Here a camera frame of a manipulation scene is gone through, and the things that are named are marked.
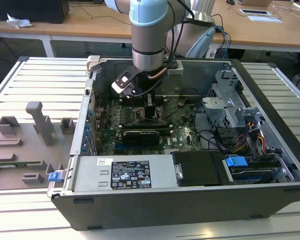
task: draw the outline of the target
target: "black computer case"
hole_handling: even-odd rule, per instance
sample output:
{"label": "black computer case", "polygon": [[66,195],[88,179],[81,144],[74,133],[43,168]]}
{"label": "black computer case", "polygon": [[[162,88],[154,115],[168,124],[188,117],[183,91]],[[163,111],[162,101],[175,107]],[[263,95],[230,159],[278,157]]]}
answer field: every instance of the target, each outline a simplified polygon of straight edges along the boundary
{"label": "black computer case", "polygon": [[68,13],[67,0],[0,0],[0,21],[9,14],[16,19],[62,24]]}

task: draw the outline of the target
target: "blue drive latch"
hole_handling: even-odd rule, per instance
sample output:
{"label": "blue drive latch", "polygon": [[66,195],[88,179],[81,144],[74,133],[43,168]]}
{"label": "blue drive latch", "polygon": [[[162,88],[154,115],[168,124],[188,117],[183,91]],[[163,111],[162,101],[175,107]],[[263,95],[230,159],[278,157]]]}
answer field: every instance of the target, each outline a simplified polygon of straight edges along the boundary
{"label": "blue drive latch", "polygon": [[247,167],[248,163],[244,156],[229,156],[226,160],[228,167]]}
{"label": "blue drive latch", "polygon": [[48,181],[49,182],[62,182],[61,176],[62,176],[61,172],[57,172],[57,171],[50,172]]}

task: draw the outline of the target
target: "floor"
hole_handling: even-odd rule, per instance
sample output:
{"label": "floor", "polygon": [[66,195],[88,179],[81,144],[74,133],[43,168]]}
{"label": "floor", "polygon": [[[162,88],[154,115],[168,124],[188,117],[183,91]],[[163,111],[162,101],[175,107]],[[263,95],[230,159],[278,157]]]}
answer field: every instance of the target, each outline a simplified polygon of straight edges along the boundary
{"label": "floor", "polygon": [[[44,46],[41,41],[32,39],[17,39],[6,38],[4,41],[17,54],[23,49],[20,56],[30,57],[46,57]],[[79,41],[53,41],[52,45],[55,49],[56,56],[59,58],[86,58],[89,55],[102,55],[102,56],[131,56],[131,45],[126,44],[126,48],[122,48],[118,43],[100,43],[89,42],[90,53],[85,52],[83,42]],[[257,62],[256,57],[260,51],[246,50],[241,61],[242,62]],[[290,79],[296,73],[294,68],[296,62],[295,57],[291,53],[286,52],[272,52],[270,56],[265,54],[260,58],[264,63],[275,63]],[[13,64],[17,60],[9,51],[5,43],[0,40],[0,82],[7,75]]]}

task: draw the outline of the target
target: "wooden desk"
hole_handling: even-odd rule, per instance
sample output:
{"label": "wooden desk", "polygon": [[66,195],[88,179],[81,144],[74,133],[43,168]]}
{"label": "wooden desk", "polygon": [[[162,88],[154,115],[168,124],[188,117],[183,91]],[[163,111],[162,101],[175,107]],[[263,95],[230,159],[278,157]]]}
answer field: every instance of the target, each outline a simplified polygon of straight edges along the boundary
{"label": "wooden desk", "polygon": [[[274,1],[273,3],[291,6],[291,2]],[[6,22],[0,21],[0,35],[5,38],[40,39],[43,42],[48,57],[54,57],[50,41],[83,41],[131,43],[129,16],[120,14],[106,6],[74,7],[70,4],[70,12],[63,24],[34,22],[33,27],[15,29]],[[251,21],[239,9],[275,11],[274,5],[268,7],[229,5],[226,0],[216,0],[212,15],[220,14],[223,18],[224,29],[231,35],[231,48],[263,51],[300,52],[300,17],[280,13],[271,17],[281,18],[282,23]],[[300,16],[300,11],[292,13]],[[220,18],[214,17],[216,24],[221,25]],[[220,47],[223,37],[217,33],[210,46],[210,52]]]}
{"label": "wooden desk", "polygon": [[49,23],[44,28],[44,34],[131,39],[131,22],[128,15],[113,11],[107,6],[69,5],[70,12],[63,24]]}
{"label": "wooden desk", "polygon": [[[245,6],[240,4],[229,5],[225,0],[216,0],[212,15],[220,14],[223,18],[223,27],[230,34],[231,48],[251,49],[264,51],[300,52],[300,17],[292,14],[275,12],[270,18],[278,18],[282,23],[251,21],[244,16],[239,9],[266,10],[271,14],[276,11],[274,4],[281,6],[293,6],[292,2],[273,1],[268,7]],[[293,14],[300,16],[300,10],[292,10]],[[219,16],[213,17],[215,23],[221,26]],[[222,43],[221,33],[217,33],[213,39],[214,43]]]}

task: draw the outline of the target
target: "table leg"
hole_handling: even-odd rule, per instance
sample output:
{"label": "table leg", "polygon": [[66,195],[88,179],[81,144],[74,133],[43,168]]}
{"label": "table leg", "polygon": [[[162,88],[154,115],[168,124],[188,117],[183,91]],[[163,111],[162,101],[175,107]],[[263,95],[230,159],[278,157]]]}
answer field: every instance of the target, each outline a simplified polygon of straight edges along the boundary
{"label": "table leg", "polygon": [[83,44],[84,44],[84,51],[85,51],[85,53],[89,54],[90,53],[89,42],[88,41],[84,41]]}
{"label": "table leg", "polygon": [[260,51],[258,56],[256,56],[255,60],[261,61],[262,56],[265,54],[266,51]]}
{"label": "table leg", "polygon": [[208,51],[206,52],[206,59],[214,59],[219,48],[219,44],[211,43]]}
{"label": "table leg", "polygon": [[55,51],[51,45],[51,37],[49,35],[44,35],[41,39],[43,43],[43,47],[45,50],[45,54],[48,58],[54,58],[55,57]]}

